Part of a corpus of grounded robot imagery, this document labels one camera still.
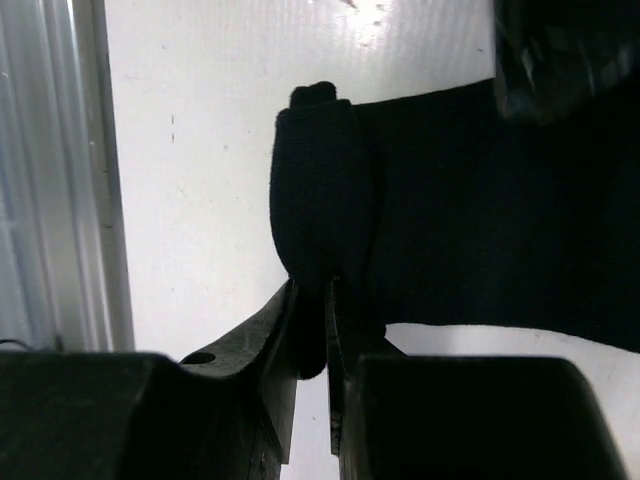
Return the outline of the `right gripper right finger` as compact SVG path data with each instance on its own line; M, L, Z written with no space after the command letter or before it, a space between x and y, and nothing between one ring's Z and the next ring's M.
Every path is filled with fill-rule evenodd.
M332 279L324 300L331 453L340 454L347 382L365 354L399 355L386 338L384 325L364 320L352 306L342 281Z

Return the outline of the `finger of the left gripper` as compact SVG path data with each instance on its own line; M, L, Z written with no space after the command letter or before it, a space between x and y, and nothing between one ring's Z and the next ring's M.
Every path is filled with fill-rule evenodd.
M547 124L639 71L637 1L494 1L498 110Z

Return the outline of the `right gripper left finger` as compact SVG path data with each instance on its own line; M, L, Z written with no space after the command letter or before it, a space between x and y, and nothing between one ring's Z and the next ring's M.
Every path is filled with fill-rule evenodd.
M297 369L289 352L289 323L299 290L283 284L249 319L187 355L187 371L245 388L266 437L282 464L289 462Z

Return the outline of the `black sock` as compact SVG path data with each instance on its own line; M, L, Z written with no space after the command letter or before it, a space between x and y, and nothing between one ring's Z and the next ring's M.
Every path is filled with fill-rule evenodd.
M270 222L311 304L299 374L326 363L322 304L392 323L550 330L639 348L639 82L544 127L491 81L355 105L320 82L276 119Z

